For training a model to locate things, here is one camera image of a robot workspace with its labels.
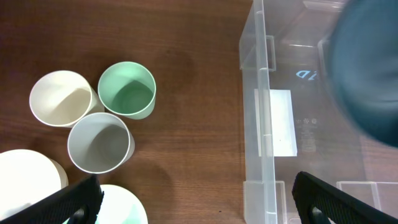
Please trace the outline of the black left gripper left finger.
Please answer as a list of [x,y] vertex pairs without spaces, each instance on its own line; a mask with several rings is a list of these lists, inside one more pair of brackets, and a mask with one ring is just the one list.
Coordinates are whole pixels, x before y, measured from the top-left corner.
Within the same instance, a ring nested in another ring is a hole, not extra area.
[[91,223],[100,212],[104,192],[96,175],[69,185],[7,217],[1,224]]

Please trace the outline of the mint small bowl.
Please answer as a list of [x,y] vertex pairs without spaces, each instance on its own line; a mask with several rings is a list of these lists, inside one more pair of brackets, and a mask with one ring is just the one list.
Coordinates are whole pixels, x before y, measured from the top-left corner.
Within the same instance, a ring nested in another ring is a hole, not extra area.
[[141,201],[129,190],[118,185],[100,185],[103,202],[95,224],[148,224]]

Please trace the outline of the cream plastic cup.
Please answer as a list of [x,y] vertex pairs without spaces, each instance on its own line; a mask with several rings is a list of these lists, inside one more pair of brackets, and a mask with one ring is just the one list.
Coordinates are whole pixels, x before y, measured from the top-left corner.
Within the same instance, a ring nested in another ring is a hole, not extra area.
[[99,96],[79,73],[59,70],[44,75],[31,89],[32,114],[48,126],[71,128],[88,114],[103,112]]

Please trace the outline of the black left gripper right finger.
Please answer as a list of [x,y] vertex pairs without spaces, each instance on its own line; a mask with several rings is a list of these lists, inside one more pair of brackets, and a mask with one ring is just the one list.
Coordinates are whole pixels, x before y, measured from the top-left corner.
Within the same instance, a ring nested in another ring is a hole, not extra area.
[[397,224],[397,219],[381,212],[324,182],[308,172],[295,177],[292,195],[304,224]]

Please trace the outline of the blue shallow bowl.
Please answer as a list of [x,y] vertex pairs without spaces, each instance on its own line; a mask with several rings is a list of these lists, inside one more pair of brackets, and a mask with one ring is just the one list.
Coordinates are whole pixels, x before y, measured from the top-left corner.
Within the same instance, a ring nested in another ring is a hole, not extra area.
[[326,56],[331,92],[369,137],[397,146],[397,0],[353,0],[341,11]]

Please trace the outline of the grey plastic cup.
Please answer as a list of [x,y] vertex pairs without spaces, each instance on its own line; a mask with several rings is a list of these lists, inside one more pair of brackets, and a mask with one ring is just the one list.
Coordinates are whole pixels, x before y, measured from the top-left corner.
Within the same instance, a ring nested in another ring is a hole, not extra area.
[[93,113],[72,127],[67,151],[80,170],[105,174],[128,161],[136,143],[125,122],[110,113]]

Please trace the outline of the mint green plastic cup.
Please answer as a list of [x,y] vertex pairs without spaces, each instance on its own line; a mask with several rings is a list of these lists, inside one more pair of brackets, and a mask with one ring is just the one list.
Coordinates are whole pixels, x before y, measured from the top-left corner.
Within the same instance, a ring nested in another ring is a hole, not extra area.
[[130,119],[144,119],[154,110],[157,85],[154,76],[136,62],[108,67],[98,82],[98,96],[110,112]]

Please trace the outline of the white small bowl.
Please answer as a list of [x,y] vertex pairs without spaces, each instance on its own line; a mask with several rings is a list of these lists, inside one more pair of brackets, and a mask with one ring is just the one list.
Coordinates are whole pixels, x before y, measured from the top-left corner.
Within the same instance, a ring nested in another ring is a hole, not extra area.
[[1,153],[1,220],[20,212],[68,185],[64,168],[28,149]]

